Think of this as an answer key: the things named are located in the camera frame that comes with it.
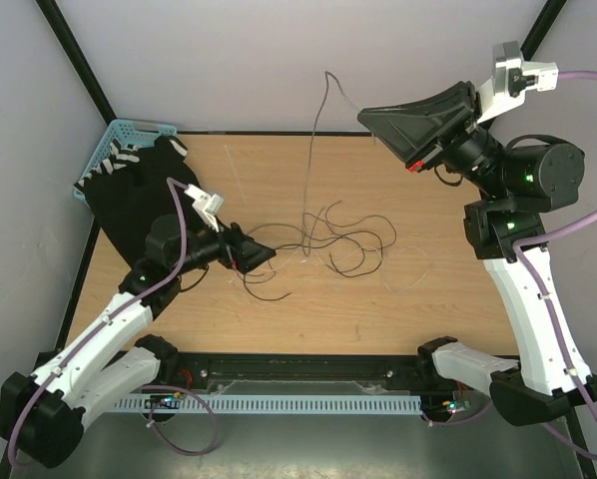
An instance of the gray floor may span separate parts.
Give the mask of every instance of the gray floor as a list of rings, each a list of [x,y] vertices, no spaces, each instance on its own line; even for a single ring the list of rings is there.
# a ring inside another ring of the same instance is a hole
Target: gray floor
[[[575,456],[537,426],[514,428],[494,411],[465,427],[429,429],[418,417],[222,415],[223,444],[177,455],[139,414],[105,414],[60,467],[14,478],[579,478]],[[208,417],[175,417],[165,430],[201,448]]]

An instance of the white cable tray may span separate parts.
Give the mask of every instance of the white cable tray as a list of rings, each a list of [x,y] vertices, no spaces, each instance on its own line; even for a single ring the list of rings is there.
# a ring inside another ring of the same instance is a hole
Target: white cable tray
[[[149,412],[151,396],[164,394],[129,394],[118,401],[110,412]],[[419,415],[419,396],[367,395],[211,395],[200,394],[218,414],[367,414]],[[193,398],[172,399],[161,413],[207,414]]]

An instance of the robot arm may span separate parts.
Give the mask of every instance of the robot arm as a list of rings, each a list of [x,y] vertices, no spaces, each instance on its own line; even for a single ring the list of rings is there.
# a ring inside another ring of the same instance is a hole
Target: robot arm
[[[518,44],[506,43],[495,47],[493,77],[478,90],[459,82],[420,102],[358,114],[411,172],[444,164],[479,188],[481,201],[465,206],[465,235],[503,299],[520,364],[474,351],[454,338],[430,341],[419,353],[440,376],[489,395],[514,425],[546,422],[582,403],[538,286],[512,246],[544,234],[540,213],[578,200],[584,154],[547,136],[520,137],[503,147],[479,124],[522,105],[527,90],[553,90],[557,78],[555,64],[524,62]],[[515,146],[528,138],[545,145]],[[550,299],[577,374],[597,400],[597,375],[591,374],[569,332],[553,287],[546,244],[532,247],[526,255],[551,286]]]
[[[244,235],[239,225],[226,227],[217,220],[221,197],[192,186],[186,193],[195,200],[193,208],[209,227],[196,234],[186,232],[187,254],[179,274],[207,267],[214,260],[246,273],[276,254]],[[119,285],[119,292],[92,324],[30,376],[15,372],[4,382],[1,437],[11,439],[24,406],[41,389],[36,407],[19,431],[16,446],[44,466],[55,467],[72,454],[85,430],[120,398],[155,379],[172,381],[177,348],[152,335],[139,339],[119,360],[106,365],[180,292],[179,275],[165,284],[164,280],[178,265],[181,241],[177,216],[156,219],[146,238],[146,257],[132,267]],[[137,296],[142,299],[121,308]]]

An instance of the wooden tabletop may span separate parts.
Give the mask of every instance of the wooden tabletop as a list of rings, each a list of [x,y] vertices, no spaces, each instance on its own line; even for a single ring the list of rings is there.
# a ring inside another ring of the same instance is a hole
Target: wooden tabletop
[[[237,222],[246,232],[265,223],[300,225],[309,137],[181,139],[190,147],[187,162],[202,188],[225,197],[224,223]],[[214,263],[198,287],[180,294],[141,335],[162,335],[184,351],[319,354],[414,354],[419,344],[452,335],[485,352],[516,354],[502,301],[465,239],[463,206],[477,198],[472,185],[450,188],[432,172],[409,173],[372,138],[316,137],[307,209],[317,214],[341,201],[329,217],[340,224],[368,215],[388,217],[398,237],[385,253],[384,268],[356,278],[328,269],[329,253],[341,268],[358,263],[361,251],[350,241],[309,256],[279,251],[272,261],[274,268],[282,266],[276,277],[251,289],[264,297],[292,294],[262,302],[246,293],[232,271]],[[362,227],[390,239],[381,219]],[[327,236],[324,228],[319,224],[314,234]],[[266,228],[253,236],[270,246],[299,239],[287,228]],[[358,240],[377,246],[370,235]],[[370,250],[364,270],[377,262]],[[101,233],[69,340],[104,309],[128,270]],[[387,288],[415,284],[426,271],[414,287],[398,293]],[[198,276],[197,271],[184,276],[184,286]]]

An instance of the white wall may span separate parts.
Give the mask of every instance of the white wall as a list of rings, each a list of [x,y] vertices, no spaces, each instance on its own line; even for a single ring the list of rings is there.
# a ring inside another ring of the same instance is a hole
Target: white wall
[[[92,220],[71,184],[104,129],[35,2],[0,1],[0,387],[54,347]]]
[[[561,70],[597,70],[597,0],[569,2],[536,60],[555,61]],[[597,83],[572,80],[560,83],[554,92],[533,93],[525,106],[501,117],[492,133],[504,142],[527,133],[553,134],[585,151],[580,201],[545,215],[548,230],[597,208]],[[574,338],[597,372],[597,225],[555,241],[550,248],[554,278]],[[587,439],[597,451],[593,419],[579,409]]]
[[[60,0],[120,117],[185,130],[307,131],[338,75],[353,101],[480,83],[542,0]],[[337,95],[323,130],[362,130]]]

